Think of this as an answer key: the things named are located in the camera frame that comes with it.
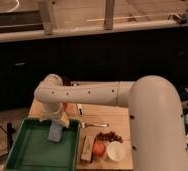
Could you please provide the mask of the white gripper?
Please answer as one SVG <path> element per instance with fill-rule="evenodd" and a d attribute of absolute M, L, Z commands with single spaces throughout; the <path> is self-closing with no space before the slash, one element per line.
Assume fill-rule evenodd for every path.
<path fill-rule="evenodd" d="M 58 104 L 44 104 L 43 105 L 43 118 L 51 119 L 58 122 L 61 126 L 68 128 L 70 120 L 67 114 L 64 112 L 64 106 L 62 103 Z"/>

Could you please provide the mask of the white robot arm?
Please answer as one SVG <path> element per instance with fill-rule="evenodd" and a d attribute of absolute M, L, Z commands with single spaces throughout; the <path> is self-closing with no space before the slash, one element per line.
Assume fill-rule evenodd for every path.
<path fill-rule="evenodd" d="M 53 111 L 60 102 L 120 106 L 128 109 L 134 171 L 188 171 L 188 151 L 180 97 L 160 76 L 135 82 L 64 86 L 48 75 L 34 97 Z"/>

